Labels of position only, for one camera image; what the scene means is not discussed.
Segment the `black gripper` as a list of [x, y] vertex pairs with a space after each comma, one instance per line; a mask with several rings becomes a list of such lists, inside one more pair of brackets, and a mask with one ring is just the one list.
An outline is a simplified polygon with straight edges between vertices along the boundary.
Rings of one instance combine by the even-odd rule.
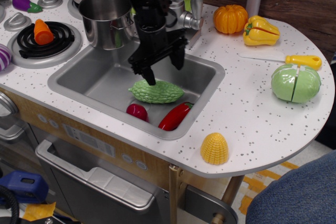
[[139, 24], [136, 28], [140, 45], [128, 59], [135, 74], [141, 74], [148, 85], [154, 86], [156, 80], [151, 69], [153, 64], [169, 57], [177, 70], [182, 69], [187, 45], [185, 28], [166, 31], [165, 26], [155, 30], [153, 27], [143, 28]]

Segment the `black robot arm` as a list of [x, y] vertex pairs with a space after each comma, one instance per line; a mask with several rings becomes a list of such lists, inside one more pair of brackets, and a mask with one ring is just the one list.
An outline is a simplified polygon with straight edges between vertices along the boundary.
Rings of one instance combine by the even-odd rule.
[[187, 40], [185, 30], [166, 30], [166, 17], [171, 0], [129, 0], [135, 10], [135, 26], [140, 45], [129, 57], [133, 72], [140, 74], [149, 85], [156, 84], [151, 66], [169, 57], [180, 70], [184, 65]]

